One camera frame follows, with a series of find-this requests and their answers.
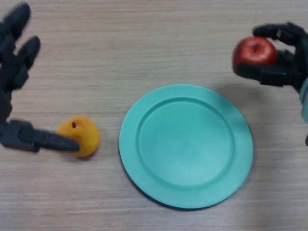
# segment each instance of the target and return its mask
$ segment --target red apple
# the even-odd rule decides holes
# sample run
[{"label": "red apple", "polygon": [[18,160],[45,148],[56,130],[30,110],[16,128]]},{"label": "red apple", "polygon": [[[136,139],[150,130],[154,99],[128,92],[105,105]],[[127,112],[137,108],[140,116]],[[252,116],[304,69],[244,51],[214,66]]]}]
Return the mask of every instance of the red apple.
[{"label": "red apple", "polygon": [[236,72],[240,63],[271,65],[277,62],[277,50],[274,45],[263,37],[242,39],[233,52],[232,68]]}]

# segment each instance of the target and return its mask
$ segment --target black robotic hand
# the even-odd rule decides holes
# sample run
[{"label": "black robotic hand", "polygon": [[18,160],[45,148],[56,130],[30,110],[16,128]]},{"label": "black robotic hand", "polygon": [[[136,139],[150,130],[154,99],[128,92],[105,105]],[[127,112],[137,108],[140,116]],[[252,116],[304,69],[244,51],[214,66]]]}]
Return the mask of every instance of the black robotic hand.
[{"label": "black robotic hand", "polygon": [[308,35],[305,30],[293,23],[265,24],[255,27],[253,35],[294,46],[295,53],[288,50],[278,51],[278,59],[274,65],[239,63],[234,73],[264,85],[293,86],[300,92],[308,76]]},{"label": "black robotic hand", "polygon": [[40,40],[33,36],[17,54],[14,53],[15,43],[29,19],[30,7],[27,3],[22,3],[0,23],[0,143],[4,147],[31,152],[38,152],[40,148],[79,151],[79,145],[71,139],[34,129],[27,121],[7,121],[13,108],[12,92],[21,89],[28,80],[28,71],[40,50]]}]

